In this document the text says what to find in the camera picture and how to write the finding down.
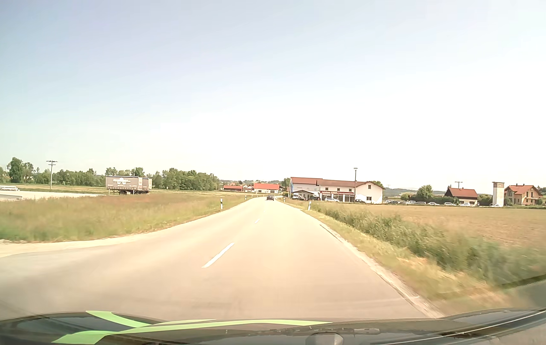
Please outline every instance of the utility pole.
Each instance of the utility pole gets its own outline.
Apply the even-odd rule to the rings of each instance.
[[[354,168],[354,202],[356,202],[356,171],[358,168]]]
[[[52,177],[54,176],[54,163],[57,163],[58,161],[57,160],[46,160],[47,162],[49,162],[49,191],[51,192],[52,191]]]

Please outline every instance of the power line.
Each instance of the power line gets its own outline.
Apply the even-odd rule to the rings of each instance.
[[[52,177],[54,176],[54,163],[57,163],[58,161],[57,160],[46,160],[47,162],[49,162],[49,166],[51,166],[51,168],[49,169],[49,191],[51,192],[52,191]]]

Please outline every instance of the dashed white lane marking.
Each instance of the dashed white lane marking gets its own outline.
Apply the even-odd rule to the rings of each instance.
[[[209,262],[207,262],[203,267],[201,268],[207,268],[209,266],[211,266],[214,262],[216,262],[216,260],[218,260],[220,258],[220,256],[222,256],[228,249],[231,249],[232,245],[234,243],[231,243],[229,244],[228,246],[226,246],[226,248],[222,249],[221,252],[218,253],[218,255],[214,256],[213,259],[209,260]]]

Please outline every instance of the tall grass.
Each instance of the tall grass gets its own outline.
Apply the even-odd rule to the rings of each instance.
[[[546,274],[546,252],[526,247],[507,247],[458,231],[414,224],[401,216],[377,216],[351,206],[314,203],[312,208],[376,239],[405,247],[438,266],[494,284],[509,284]]]
[[[244,195],[224,197],[224,209]],[[220,195],[149,195],[0,201],[0,239],[67,241],[142,233],[220,211]]]

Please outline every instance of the street lamp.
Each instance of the street lamp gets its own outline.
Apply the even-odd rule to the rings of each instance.
[[[356,171],[358,168],[354,168],[354,202],[356,202]]]

